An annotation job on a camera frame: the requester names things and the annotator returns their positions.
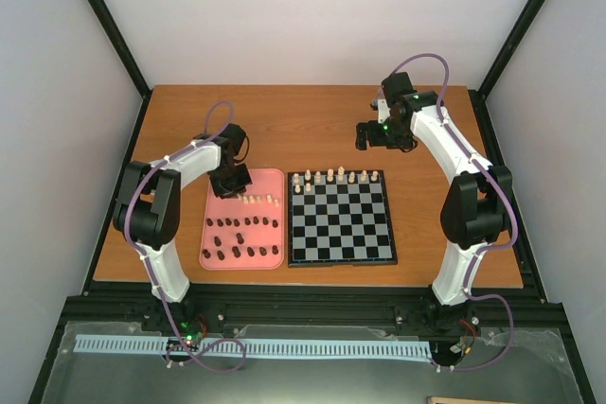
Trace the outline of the black aluminium frame rail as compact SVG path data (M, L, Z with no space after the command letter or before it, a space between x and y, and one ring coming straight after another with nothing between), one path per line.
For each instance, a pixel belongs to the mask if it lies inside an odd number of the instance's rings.
M147 284L93 282L64 304L60 322L137 322L148 331L168 332L168 317L180 327L204 323L216 333L247 325L351 325L421 337L450 337L477 318L476 328L557 328L569 323L560 304L535 290L502 290L506 301L487 291L475 301L440 307L428 288L337 288L193 284L185 299L163 307Z

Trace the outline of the pink plastic tray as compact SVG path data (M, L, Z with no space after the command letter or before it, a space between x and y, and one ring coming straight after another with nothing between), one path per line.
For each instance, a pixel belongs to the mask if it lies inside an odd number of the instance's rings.
M208 271L272 270L283 262L287 246L285 176L277 168L251 169L249 174L252 183L241 196L220 199L212 190L207 191L199 262ZM272 195L272 203L267 202L267 194ZM244 204L243 196L251 195L261 196L262 203L249 199ZM274 199L280 200L280 206L274 206ZM245 225L245 218L252 223ZM212 226L206 225L207 219L213 221ZM217 225L217 219L223 221L223 227ZM232 225L227 226L225 219L231 219ZM234 226L234 219L240 226ZM214 244L214 237L221 239L220 247ZM210 251L210 258L203 257L204 249Z

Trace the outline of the black and grey chessboard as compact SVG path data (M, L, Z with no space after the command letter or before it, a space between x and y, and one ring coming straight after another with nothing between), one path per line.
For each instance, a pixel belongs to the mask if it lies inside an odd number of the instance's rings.
M287 174L288 187L288 266L321 267L336 265L375 266L398 263L396 240L390 215L384 172L371 181L374 170L360 180L362 171L355 170L356 181L333 182L314 177L305 181L300 176L300 193L294 192L293 176ZM312 191L305 191L311 183Z

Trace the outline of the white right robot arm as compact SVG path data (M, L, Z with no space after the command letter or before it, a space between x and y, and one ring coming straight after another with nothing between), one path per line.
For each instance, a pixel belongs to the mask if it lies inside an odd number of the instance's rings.
M449 190L440 225L447 246L432 291L441 305L460 305L470 299L486 250L507 229L517 233L512 175L507 167L481 156L455 125L438 93L415 90L405 72L385 78L370 107L377 118L356 126L356 149L408 152L422 143L446 177Z

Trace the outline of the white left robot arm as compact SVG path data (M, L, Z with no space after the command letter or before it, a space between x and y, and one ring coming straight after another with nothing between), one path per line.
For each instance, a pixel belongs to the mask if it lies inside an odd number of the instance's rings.
M118 190L113 225L139 254L151 280L152 294L168 303L165 321L176 330L195 324L197 308L184 297L189 288L176 250L182 190L202 175L213 194L232 199L252 183L246 164L237 158L247 135L228 124L218 134L201 133L183 149L159 160L132 161Z

